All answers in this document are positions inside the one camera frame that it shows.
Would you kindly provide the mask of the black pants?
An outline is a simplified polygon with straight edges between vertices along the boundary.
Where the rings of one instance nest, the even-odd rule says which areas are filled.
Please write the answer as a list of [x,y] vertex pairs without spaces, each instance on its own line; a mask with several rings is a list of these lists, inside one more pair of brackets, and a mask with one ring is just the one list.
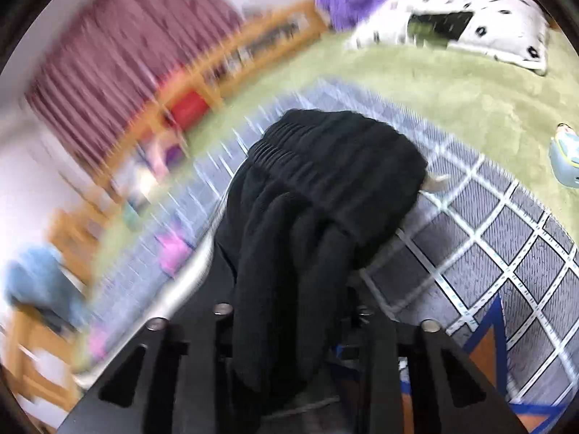
[[233,283],[233,410],[260,417],[303,391],[330,347],[349,275],[413,208],[418,148],[358,113],[290,110],[233,177],[210,273]]

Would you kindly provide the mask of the grey checked quilt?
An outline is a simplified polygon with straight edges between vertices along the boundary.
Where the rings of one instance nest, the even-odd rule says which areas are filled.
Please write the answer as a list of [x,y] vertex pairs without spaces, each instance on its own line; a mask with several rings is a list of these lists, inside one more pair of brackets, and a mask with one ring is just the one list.
[[138,235],[108,261],[92,304],[89,369],[166,309],[195,278],[161,266],[161,238],[174,229],[199,248],[250,146],[285,111],[354,111],[410,138],[448,186],[417,201],[397,237],[363,276],[402,322],[436,318],[490,375],[532,433],[548,432],[578,388],[578,247],[510,174],[411,111],[339,80],[320,80],[226,125],[193,155]]

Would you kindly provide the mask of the light blue plush elephant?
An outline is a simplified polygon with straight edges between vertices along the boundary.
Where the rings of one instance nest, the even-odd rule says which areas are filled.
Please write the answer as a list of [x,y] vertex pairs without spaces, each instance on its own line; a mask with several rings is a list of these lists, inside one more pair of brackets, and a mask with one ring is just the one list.
[[23,251],[6,268],[5,297],[12,307],[36,310],[53,328],[78,330],[85,322],[85,299],[65,275],[62,261],[53,245]]

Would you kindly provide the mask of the red chair left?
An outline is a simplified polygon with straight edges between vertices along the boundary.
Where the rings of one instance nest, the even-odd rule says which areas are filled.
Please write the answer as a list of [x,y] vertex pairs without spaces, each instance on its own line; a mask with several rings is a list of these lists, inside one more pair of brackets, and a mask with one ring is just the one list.
[[182,131],[194,127],[210,111],[205,99],[195,91],[189,91],[179,98],[169,110],[167,123]]

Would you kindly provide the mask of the small light blue toy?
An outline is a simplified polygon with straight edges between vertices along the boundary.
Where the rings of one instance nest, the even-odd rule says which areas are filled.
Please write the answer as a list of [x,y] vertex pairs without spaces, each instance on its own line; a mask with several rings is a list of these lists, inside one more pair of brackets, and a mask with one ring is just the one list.
[[579,136],[566,123],[560,123],[550,139],[549,157],[554,176],[562,185],[579,185]]

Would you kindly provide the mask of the green bed sheet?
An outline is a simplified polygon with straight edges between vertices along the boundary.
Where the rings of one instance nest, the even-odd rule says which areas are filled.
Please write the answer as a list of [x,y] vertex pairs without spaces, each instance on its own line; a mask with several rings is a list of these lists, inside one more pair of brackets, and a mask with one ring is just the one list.
[[[327,36],[251,84],[220,113],[186,134],[189,158],[154,195],[146,220],[175,183],[190,173],[190,160],[222,127],[261,106],[320,80],[339,80],[369,90],[411,111],[513,176],[564,228],[578,247],[578,196],[554,178],[548,143],[555,126],[578,119],[578,58],[561,33],[551,33],[543,76],[460,51],[385,46],[348,51]],[[96,262],[102,276],[138,225],[115,221]]]

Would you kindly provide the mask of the maroon striped curtain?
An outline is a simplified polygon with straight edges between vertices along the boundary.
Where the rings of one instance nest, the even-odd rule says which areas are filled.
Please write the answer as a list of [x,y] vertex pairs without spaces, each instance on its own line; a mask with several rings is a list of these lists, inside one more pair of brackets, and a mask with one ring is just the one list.
[[226,0],[94,0],[52,45],[26,101],[95,170],[158,87],[240,24]]

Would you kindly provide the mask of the white black dotted pillow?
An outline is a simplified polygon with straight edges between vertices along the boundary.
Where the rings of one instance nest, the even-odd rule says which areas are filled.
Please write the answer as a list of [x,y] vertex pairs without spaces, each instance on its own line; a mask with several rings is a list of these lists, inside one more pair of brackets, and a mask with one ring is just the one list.
[[386,0],[346,41],[456,49],[547,73],[549,27],[534,0]]

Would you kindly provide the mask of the wooden bed frame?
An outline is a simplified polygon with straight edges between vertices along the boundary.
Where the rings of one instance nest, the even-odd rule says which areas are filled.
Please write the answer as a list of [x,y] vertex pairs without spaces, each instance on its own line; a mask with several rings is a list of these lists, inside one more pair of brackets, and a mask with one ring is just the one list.
[[[306,45],[328,28],[314,0],[301,0],[248,22],[235,33],[206,50],[169,76],[131,119],[120,139],[111,147],[93,175],[94,185],[83,204],[73,213],[60,210],[49,228],[48,241],[61,253],[64,269],[90,294],[103,282],[96,272],[99,233],[128,206],[128,187],[115,179],[122,173],[152,177],[146,166],[146,147],[160,137],[182,135],[174,120],[175,110],[190,96],[217,111],[240,84]],[[58,358],[72,355],[73,341],[52,331],[31,306],[17,305],[8,329],[3,359],[8,386],[20,400],[47,402],[65,412],[79,399],[73,375],[52,382],[36,368],[36,351]]]

